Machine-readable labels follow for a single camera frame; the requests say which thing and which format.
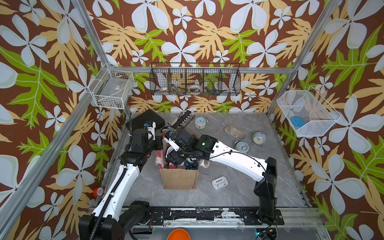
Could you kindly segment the dark green alarm clock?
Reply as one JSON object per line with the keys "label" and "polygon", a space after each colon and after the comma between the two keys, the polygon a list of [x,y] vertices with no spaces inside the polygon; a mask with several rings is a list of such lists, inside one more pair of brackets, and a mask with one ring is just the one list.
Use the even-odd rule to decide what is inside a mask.
{"label": "dark green alarm clock", "polygon": [[197,170],[199,168],[199,162],[184,161],[186,170]]}

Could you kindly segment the canvas bag with red sides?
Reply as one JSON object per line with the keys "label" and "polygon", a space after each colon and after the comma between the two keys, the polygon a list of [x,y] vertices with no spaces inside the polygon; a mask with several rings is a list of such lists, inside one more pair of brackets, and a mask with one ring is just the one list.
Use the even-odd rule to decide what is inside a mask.
{"label": "canvas bag with red sides", "polygon": [[166,162],[166,154],[170,153],[171,146],[163,140],[163,149],[157,151],[155,164],[160,168],[160,173],[164,183],[165,190],[196,190],[199,176],[199,170],[207,168],[208,162],[198,162],[198,168],[187,170],[182,164],[181,167],[169,168],[170,163]]}

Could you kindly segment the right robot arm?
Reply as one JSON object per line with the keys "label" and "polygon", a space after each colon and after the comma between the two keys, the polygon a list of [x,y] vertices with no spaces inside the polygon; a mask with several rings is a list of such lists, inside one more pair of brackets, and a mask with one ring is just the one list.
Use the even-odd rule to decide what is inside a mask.
{"label": "right robot arm", "polygon": [[199,138],[182,129],[165,133],[164,140],[173,148],[166,154],[167,163],[175,167],[185,166],[187,170],[206,167],[217,162],[252,178],[254,194],[259,198],[257,216],[260,222],[272,224],[276,217],[275,188],[277,184],[277,161],[274,158],[257,159],[225,145],[209,135]]}

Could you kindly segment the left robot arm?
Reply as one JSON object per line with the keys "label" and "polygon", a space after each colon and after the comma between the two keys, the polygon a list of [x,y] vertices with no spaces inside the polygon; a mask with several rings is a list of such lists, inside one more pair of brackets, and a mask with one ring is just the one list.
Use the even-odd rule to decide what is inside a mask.
{"label": "left robot arm", "polygon": [[135,201],[124,213],[121,210],[148,157],[163,148],[162,137],[155,131],[156,122],[145,121],[131,132],[124,153],[118,157],[121,164],[112,185],[93,212],[80,219],[81,240],[123,240],[134,225],[148,218],[148,202]]}

